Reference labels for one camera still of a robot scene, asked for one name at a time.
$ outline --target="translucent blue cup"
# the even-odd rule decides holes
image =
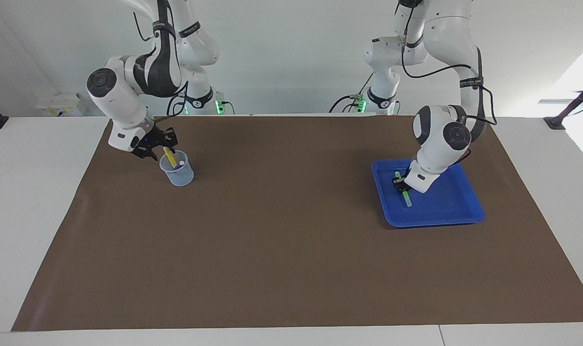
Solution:
[[[178,163],[178,167],[172,167],[170,160],[165,155],[159,160],[159,167],[165,172],[174,186],[187,186],[195,178],[195,173],[188,163],[188,156],[185,152],[177,150],[174,154],[174,159]]]

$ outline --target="pen holder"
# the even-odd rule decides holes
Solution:
[[[185,152],[177,150],[174,154],[174,159],[179,166],[182,162],[184,162],[184,164],[180,167],[172,167],[170,160],[164,155],[161,157],[161,160],[159,160],[159,167],[165,172],[174,186],[182,187],[190,184],[195,177],[195,173],[193,172],[193,169],[191,169],[191,165],[188,163],[188,156]]]

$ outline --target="green marker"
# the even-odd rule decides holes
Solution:
[[[400,174],[400,172],[396,172],[396,178],[403,179],[403,176]],[[403,197],[405,197],[405,202],[407,206],[411,208],[413,206],[413,203],[410,202],[409,192],[408,191],[403,192]]]

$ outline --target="yellow marker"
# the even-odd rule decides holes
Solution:
[[[176,168],[178,166],[178,164],[175,162],[174,155],[172,154],[172,151],[167,147],[163,147],[163,151],[165,151],[165,156],[167,156],[168,160],[170,160],[170,164],[172,165],[172,168]]]

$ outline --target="white wall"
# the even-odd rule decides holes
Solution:
[[[221,47],[221,60],[208,68],[212,83],[243,113],[323,112],[357,92],[371,72],[362,50],[370,39],[393,34],[396,7],[395,0],[194,1]],[[473,6],[485,85],[500,115],[535,104],[583,52],[583,0],[476,0]],[[9,48],[0,38],[0,107],[14,115],[34,114],[36,92],[85,93],[89,74],[110,56],[150,48],[117,0],[0,0],[0,18],[24,49],[17,53],[16,44]],[[17,54],[31,65],[20,66],[24,56]],[[440,66],[431,60],[412,71]],[[457,85],[454,72],[421,81],[403,77],[403,112],[457,103]],[[149,101],[157,113],[165,103]]]

